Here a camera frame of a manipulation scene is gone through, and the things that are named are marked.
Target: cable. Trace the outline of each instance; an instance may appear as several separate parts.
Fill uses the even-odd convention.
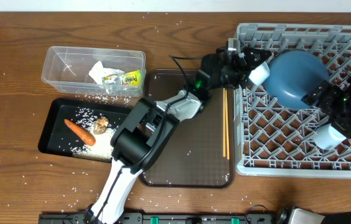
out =
[[[268,208],[266,208],[264,205],[254,205],[254,206],[250,207],[249,210],[246,212],[246,215],[245,215],[245,221],[246,221],[247,224],[251,224],[251,222],[248,219],[248,215],[249,215],[250,210],[253,209],[253,208],[256,208],[256,207],[263,207],[263,208],[265,208],[267,210],[267,212],[269,212]]]
[[[97,218],[100,216],[100,214],[102,213],[103,211],[103,208],[105,207],[105,205],[108,203],[108,200],[109,200],[109,196],[111,195],[112,193],[112,190],[113,188],[115,187],[119,177],[120,177],[120,174],[122,173],[122,170],[123,170],[124,166],[120,168],[119,172],[117,173],[116,175],[116,178],[115,180],[113,181],[113,184],[111,186],[111,188],[109,189],[109,192],[108,192],[108,195],[106,196],[106,199],[105,201],[103,202],[101,208],[100,208],[100,211],[98,212],[98,214],[95,215],[95,218],[93,219],[92,223],[94,223],[95,221],[97,221]]]
[[[170,55],[171,57],[175,58],[175,59],[180,59],[180,60],[197,60],[197,59],[202,59],[204,58],[205,56],[198,56],[198,57],[176,57],[176,56],[172,56]]]
[[[153,144],[152,144],[151,150],[149,150],[149,152],[147,152],[147,153],[146,153],[140,160],[138,160],[133,166],[129,167],[130,169],[133,169],[133,168],[135,168],[136,166],[140,166],[140,164],[152,153],[153,149],[156,147],[156,144],[157,144],[157,142],[159,141],[159,138],[160,138],[161,135],[162,135],[163,127],[164,127],[165,122],[166,122],[166,119],[167,119],[167,112],[169,111],[169,108],[170,108],[173,104],[178,103],[178,102],[180,102],[181,100],[184,100],[184,99],[186,99],[186,98],[188,97],[188,93],[189,93],[188,85],[189,85],[189,84],[188,84],[187,74],[185,73],[185,71],[184,71],[184,69],[181,67],[181,65],[178,63],[178,61],[176,60],[176,58],[178,58],[178,59],[185,59],[185,60],[194,60],[194,59],[202,58],[202,57],[195,57],[195,58],[190,59],[190,58],[175,57],[175,56],[173,56],[173,55],[169,55],[169,57],[170,57],[170,58],[175,62],[175,64],[180,68],[180,70],[181,70],[181,72],[182,72],[182,74],[183,74],[183,76],[184,76],[184,80],[185,80],[185,90],[186,90],[187,93],[185,94],[184,97],[179,98],[179,99],[177,99],[177,100],[174,100],[174,101],[172,101],[172,102],[170,102],[170,103],[167,104],[167,106],[166,106],[166,108],[165,108],[165,110],[164,110],[164,115],[163,115],[163,117],[162,117],[162,119],[161,119],[161,122],[159,123],[160,128],[159,128],[159,131],[158,131],[158,133],[157,133],[157,137],[155,138],[155,141],[154,141]]]

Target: gray dish rack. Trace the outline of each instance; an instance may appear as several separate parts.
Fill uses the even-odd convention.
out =
[[[240,24],[242,46],[266,49],[275,57],[305,50],[326,65],[329,81],[347,88],[351,76],[351,26]],[[235,168],[241,175],[351,179],[351,145],[319,149],[312,137],[329,118],[319,108],[291,110],[263,86],[234,92]]]

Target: green led light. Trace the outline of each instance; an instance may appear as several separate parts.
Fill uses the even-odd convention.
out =
[[[159,224],[159,217],[151,217],[151,224]]]
[[[240,220],[239,218],[231,218],[231,224],[239,224]]]
[[[200,86],[202,86],[202,81],[201,80],[196,81],[196,83],[195,83],[196,89],[199,89]]]

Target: orange carrot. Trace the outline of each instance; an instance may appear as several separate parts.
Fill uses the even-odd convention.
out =
[[[65,124],[70,128],[77,136],[87,145],[93,146],[95,145],[95,138],[92,134],[85,131],[83,128],[77,126],[75,123],[65,119]]]

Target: wooden table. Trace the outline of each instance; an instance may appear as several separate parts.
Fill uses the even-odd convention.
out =
[[[212,53],[240,22],[351,25],[351,14],[0,12],[0,223],[37,223],[42,212],[83,210],[100,194],[111,169],[37,150],[50,103],[64,96],[40,79],[50,46],[142,50],[148,70],[176,68],[168,54]],[[183,66],[197,68],[199,62]],[[237,175],[224,190],[136,182],[126,208],[241,214],[257,203],[270,210],[293,204],[319,213],[346,212],[351,210],[351,180]]]

